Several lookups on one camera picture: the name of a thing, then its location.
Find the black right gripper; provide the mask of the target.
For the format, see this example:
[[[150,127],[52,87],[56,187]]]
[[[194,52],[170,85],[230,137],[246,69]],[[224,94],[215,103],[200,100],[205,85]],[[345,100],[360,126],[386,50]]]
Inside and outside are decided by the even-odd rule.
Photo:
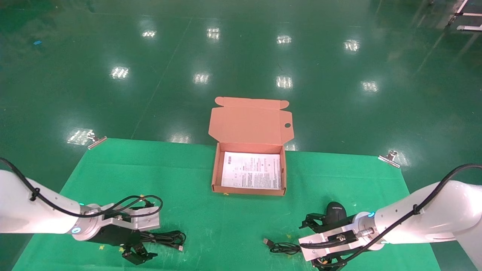
[[[356,215],[334,221],[332,217],[325,214],[307,214],[305,220],[301,222],[300,229],[310,228],[318,230],[318,233],[325,233],[329,230],[351,225]],[[318,271],[340,271],[347,265],[342,257],[324,257],[312,260],[312,266]]]

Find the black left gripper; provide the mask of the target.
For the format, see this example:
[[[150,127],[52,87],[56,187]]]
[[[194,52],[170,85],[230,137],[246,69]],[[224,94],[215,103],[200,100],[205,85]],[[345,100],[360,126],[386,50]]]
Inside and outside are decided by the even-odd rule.
[[[139,230],[131,230],[120,226],[104,226],[92,238],[92,242],[115,247],[129,247],[122,257],[134,265],[141,265],[157,257],[157,253],[146,252],[146,247],[141,243]]]

